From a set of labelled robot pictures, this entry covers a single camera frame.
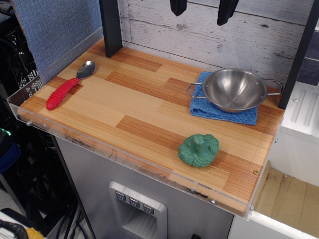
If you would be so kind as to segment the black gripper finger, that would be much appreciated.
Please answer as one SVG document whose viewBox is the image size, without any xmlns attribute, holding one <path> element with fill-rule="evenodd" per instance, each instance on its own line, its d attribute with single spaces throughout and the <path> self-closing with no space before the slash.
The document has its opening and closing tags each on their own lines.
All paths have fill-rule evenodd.
<svg viewBox="0 0 319 239">
<path fill-rule="evenodd" d="M 170 0 L 170 9 L 175 16 L 180 16 L 187 9 L 187 0 Z"/>
<path fill-rule="evenodd" d="M 220 0 L 218 9 L 217 25 L 226 24 L 233 16 L 239 0 Z"/>
</svg>

